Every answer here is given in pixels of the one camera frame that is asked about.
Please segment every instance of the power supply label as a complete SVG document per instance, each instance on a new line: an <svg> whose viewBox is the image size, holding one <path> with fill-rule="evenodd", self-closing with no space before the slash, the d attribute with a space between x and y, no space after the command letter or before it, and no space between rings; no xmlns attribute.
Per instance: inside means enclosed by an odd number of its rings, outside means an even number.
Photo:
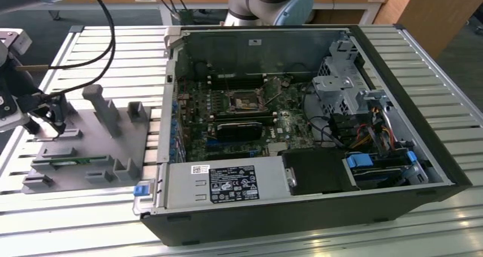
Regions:
<svg viewBox="0 0 483 257"><path fill-rule="evenodd" d="M212 203L258 199L254 167L209 169L209 200Z"/></svg>

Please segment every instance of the circuit board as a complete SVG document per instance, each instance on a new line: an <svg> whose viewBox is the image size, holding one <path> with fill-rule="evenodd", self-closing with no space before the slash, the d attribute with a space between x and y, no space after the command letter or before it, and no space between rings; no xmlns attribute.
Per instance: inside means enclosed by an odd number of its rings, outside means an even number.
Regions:
<svg viewBox="0 0 483 257"><path fill-rule="evenodd" d="M177 118L182 124L186 161L276 156L281 150L312 147L313 135L300 109L300 89L305 84L289 84L272 77L256 89L212 90L204 82L181 82ZM218 141L210 133L216 116L230 115L226 119L230 122L246 122L253 117L245 117L245 113L260 114L264 120L260 137Z"/></svg>

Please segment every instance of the floor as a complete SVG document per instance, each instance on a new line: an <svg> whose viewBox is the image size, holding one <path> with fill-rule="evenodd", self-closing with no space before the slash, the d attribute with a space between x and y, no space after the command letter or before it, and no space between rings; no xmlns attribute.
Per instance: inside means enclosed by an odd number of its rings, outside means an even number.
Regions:
<svg viewBox="0 0 483 257"><path fill-rule="evenodd" d="M160 25L157 11L112 11L116 25ZM23 64L46 64L54 58L71 25L106 25L100 11L62 11L61 19L51 21L46 11L17 11L0 15L0 28L21 28L26 31L33 44L21 57ZM476 22L469 21L446 49L437 58L437 64L445 70L462 92L483 109L483 36L473 33ZM38 84L42 73L31 75ZM2 151L10 133L0 134L0 151Z"/></svg>

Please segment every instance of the blue release latch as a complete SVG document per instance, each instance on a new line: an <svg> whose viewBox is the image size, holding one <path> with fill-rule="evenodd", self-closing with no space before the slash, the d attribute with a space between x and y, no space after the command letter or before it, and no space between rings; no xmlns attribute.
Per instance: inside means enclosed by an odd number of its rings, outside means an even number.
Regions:
<svg viewBox="0 0 483 257"><path fill-rule="evenodd" d="M149 185L136 185L133 195L149 196Z"/></svg>
<svg viewBox="0 0 483 257"><path fill-rule="evenodd" d="M370 156L366 153L352 154L348 156L346 164L349 168L373 166Z"/></svg>
<svg viewBox="0 0 483 257"><path fill-rule="evenodd" d="M417 157L413 151L406 152L406 157L409 158L410 162L414 163L417 161Z"/></svg>

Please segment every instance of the motherboard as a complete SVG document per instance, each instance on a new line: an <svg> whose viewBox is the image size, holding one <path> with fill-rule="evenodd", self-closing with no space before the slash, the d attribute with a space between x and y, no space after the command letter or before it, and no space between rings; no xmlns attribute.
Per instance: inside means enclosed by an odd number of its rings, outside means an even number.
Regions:
<svg viewBox="0 0 483 257"><path fill-rule="evenodd" d="M244 82L217 77L177 81L186 161L276 156L313 146L300 108L306 83L292 83L286 76L260 75Z"/></svg>

